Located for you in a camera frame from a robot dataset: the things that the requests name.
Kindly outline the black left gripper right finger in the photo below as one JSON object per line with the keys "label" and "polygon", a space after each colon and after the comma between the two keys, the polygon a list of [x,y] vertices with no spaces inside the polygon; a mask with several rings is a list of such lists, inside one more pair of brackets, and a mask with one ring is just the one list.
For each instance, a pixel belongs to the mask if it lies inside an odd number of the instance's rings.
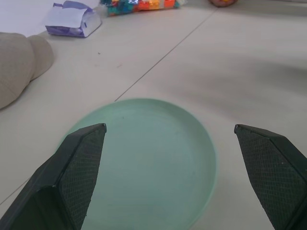
{"label": "black left gripper right finger", "polygon": [[275,230],[307,230],[307,158],[286,137],[237,124],[252,188]]}

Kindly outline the purple white tissue pack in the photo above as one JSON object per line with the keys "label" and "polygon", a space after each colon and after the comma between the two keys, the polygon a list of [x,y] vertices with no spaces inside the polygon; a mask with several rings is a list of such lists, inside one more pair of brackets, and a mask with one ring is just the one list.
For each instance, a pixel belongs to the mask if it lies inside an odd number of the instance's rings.
{"label": "purple white tissue pack", "polygon": [[54,3],[44,20],[51,35],[87,38],[102,25],[100,15],[89,6],[67,0]]}

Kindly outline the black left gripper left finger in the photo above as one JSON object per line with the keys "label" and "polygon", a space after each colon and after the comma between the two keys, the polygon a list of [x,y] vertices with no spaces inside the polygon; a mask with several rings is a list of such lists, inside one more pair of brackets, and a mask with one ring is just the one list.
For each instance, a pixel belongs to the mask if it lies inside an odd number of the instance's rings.
{"label": "black left gripper left finger", "polygon": [[81,230],[96,185],[103,123],[65,137],[0,219],[0,230]]}

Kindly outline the beige cap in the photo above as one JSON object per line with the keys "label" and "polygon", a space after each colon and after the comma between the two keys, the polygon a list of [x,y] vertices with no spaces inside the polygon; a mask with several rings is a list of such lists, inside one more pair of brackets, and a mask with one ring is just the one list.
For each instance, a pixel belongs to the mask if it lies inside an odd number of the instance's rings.
{"label": "beige cap", "polygon": [[45,38],[0,32],[0,109],[17,100],[53,62],[53,50]]}

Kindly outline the mint green round plate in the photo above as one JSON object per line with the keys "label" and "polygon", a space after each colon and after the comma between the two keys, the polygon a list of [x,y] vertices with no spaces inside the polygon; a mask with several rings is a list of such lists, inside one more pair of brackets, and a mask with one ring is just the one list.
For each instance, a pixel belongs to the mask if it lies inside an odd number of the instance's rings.
{"label": "mint green round plate", "polygon": [[217,180],[203,125],[179,106],[140,98],[105,105],[70,131],[98,123],[107,132],[82,230],[189,230]]}

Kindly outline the bag of colourful building blocks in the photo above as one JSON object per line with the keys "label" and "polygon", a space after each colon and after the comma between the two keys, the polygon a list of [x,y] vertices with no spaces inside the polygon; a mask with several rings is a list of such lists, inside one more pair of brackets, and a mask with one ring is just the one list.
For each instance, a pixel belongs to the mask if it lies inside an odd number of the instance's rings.
{"label": "bag of colourful building blocks", "polygon": [[108,16],[176,9],[186,2],[187,0],[100,0],[100,4],[106,6]]}

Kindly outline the orange round object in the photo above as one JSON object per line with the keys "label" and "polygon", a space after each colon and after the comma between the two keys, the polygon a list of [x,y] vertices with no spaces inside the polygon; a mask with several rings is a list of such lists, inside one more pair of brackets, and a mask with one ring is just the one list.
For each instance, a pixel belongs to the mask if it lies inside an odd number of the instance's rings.
{"label": "orange round object", "polygon": [[238,0],[208,0],[213,6],[218,8],[229,7],[238,2]]}

